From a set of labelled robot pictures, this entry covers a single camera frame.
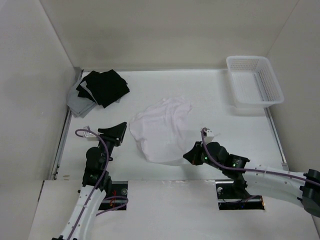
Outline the white tank top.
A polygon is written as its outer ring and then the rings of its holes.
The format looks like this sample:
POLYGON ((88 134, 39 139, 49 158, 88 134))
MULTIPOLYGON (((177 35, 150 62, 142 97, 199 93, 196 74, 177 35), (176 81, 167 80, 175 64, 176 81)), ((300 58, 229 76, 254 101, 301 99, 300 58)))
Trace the white tank top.
POLYGON ((129 131, 148 163, 181 166, 188 150, 189 100, 182 96, 163 98, 137 113, 129 122, 129 131))

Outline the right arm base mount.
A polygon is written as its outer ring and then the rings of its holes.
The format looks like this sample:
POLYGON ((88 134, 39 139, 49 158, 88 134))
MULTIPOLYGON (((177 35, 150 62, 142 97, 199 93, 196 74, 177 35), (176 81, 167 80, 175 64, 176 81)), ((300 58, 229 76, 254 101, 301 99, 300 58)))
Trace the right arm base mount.
POLYGON ((264 210, 262 196, 241 193, 233 188, 233 181, 215 182, 218 208, 221 211, 264 210))

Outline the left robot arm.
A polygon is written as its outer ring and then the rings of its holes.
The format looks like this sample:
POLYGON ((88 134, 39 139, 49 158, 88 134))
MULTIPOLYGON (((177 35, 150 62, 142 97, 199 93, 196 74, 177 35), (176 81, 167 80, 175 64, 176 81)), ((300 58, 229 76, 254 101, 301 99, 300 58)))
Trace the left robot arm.
POLYGON ((98 140, 97 147, 91 147, 86 152, 86 163, 82 177, 81 188, 72 214, 57 240, 88 240, 96 216, 108 211, 118 210, 128 204, 125 196, 112 195, 112 179, 107 171, 109 162, 113 160, 112 152, 119 147, 127 130, 127 122, 122 122, 110 128, 99 128, 95 133, 89 128, 77 129, 75 135, 87 139, 89 135, 98 140), (122 205, 99 212, 104 200, 124 199, 122 205))

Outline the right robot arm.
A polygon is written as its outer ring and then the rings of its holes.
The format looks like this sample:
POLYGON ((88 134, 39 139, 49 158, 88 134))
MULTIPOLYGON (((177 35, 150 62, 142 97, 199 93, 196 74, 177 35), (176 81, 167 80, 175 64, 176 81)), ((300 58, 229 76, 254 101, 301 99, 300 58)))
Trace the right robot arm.
POLYGON ((233 180, 232 192, 238 198, 266 196, 303 208, 307 213, 320 215, 320 172, 289 172, 263 165, 248 168, 246 157, 228 153, 218 142, 203 144, 197 141, 183 155, 194 166, 203 164, 220 170, 233 180))

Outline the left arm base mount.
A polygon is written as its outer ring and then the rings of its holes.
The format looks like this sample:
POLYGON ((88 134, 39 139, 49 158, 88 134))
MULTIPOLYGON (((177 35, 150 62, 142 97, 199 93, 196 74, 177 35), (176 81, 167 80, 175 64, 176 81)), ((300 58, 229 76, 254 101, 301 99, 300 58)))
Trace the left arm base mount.
POLYGON ((127 181, 113 181, 106 197, 99 206, 100 211, 110 210, 126 203, 129 183, 127 181))

